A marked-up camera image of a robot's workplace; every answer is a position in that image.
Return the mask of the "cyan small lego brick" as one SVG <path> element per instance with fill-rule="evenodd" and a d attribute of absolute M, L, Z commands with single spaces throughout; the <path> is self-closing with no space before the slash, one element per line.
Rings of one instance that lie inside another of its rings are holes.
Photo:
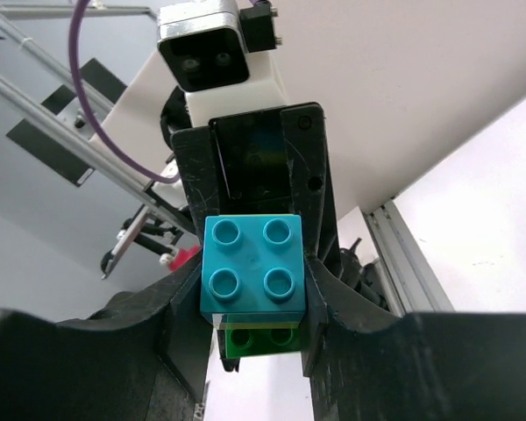
<path fill-rule="evenodd" d="M 209 216 L 205 222 L 200 312 L 207 320 L 222 313 L 304 316 L 299 215 Z"/>

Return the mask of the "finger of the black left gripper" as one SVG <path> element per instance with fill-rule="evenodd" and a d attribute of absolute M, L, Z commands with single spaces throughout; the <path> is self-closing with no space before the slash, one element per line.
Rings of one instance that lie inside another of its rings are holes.
<path fill-rule="evenodd" d="M 205 219 L 220 211 L 220 170 L 216 147 L 208 126 L 175 132 L 171 138 L 174 155 L 195 234 L 204 243 Z"/>
<path fill-rule="evenodd" d="M 323 108 L 319 103 L 298 104 L 283 109 L 280 117 L 305 253 L 339 276 L 342 263 Z"/>

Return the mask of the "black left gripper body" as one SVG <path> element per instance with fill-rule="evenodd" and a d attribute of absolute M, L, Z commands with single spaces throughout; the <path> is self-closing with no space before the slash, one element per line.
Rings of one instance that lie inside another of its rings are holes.
<path fill-rule="evenodd" d="M 280 109 L 210 121 L 224 183 L 224 214 L 291 212 Z"/>

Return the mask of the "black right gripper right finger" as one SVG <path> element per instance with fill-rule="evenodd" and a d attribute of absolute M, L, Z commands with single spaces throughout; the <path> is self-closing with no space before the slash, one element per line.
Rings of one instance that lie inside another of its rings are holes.
<path fill-rule="evenodd" d="M 306 267 L 315 419 L 526 420 L 526 314 L 397 317 Z"/>

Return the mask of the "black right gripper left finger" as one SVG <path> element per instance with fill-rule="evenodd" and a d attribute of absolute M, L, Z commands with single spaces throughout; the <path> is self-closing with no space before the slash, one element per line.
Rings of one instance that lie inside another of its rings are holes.
<path fill-rule="evenodd" d="M 190 420 L 212 336 L 201 269 L 193 257 L 87 319 L 0 309 L 0 420 Z"/>

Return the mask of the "green small lego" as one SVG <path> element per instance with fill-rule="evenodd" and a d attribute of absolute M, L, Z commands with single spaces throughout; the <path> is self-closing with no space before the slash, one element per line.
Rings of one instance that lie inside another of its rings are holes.
<path fill-rule="evenodd" d="M 298 329 L 233 329 L 225 332 L 225 356 L 229 359 L 297 353 L 300 350 Z"/>

